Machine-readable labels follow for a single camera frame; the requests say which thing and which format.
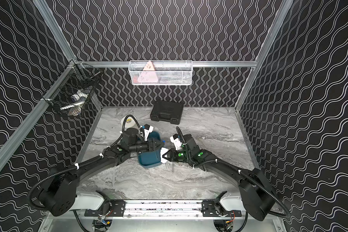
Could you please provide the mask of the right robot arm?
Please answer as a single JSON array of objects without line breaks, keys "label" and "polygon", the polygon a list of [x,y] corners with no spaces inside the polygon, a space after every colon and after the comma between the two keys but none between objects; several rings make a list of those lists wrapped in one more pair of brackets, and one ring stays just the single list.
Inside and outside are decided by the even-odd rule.
[{"label": "right robot arm", "polygon": [[259,221],[264,220],[268,214],[281,218],[291,217],[290,210],[279,200],[276,191],[260,169],[254,168],[250,171],[230,164],[211,151],[201,149],[191,134],[184,135],[179,127],[176,127],[176,131],[173,140],[180,142],[180,148],[172,148],[166,152],[164,159],[186,163],[192,169],[213,173],[238,187],[244,209]]}]

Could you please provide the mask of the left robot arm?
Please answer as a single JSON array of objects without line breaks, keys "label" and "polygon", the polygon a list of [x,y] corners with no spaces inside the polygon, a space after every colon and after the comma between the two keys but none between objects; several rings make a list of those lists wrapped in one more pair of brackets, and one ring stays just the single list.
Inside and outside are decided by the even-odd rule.
[{"label": "left robot arm", "polygon": [[151,138],[150,126],[121,128],[119,138],[106,147],[99,155],[82,163],[69,165],[63,170],[55,169],[47,177],[30,188],[27,194],[28,205],[36,210],[48,211],[60,216],[75,210],[77,188],[80,184],[104,170],[123,164],[132,153],[160,152],[165,142]]}]

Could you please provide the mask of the white wipe cloth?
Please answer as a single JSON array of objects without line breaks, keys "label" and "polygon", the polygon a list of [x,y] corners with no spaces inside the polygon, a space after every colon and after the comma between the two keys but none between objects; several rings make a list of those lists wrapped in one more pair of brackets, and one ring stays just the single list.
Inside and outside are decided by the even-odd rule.
[{"label": "white wipe cloth", "polygon": [[167,149],[167,148],[161,148],[161,149],[160,149],[160,161],[161,161],[161,163],[166,163],[166,162],[167,162],[167,160],[166,160],[163,156],[164,156],[164,154],[166,154],[168,151],[169,151],[169,149]]}]

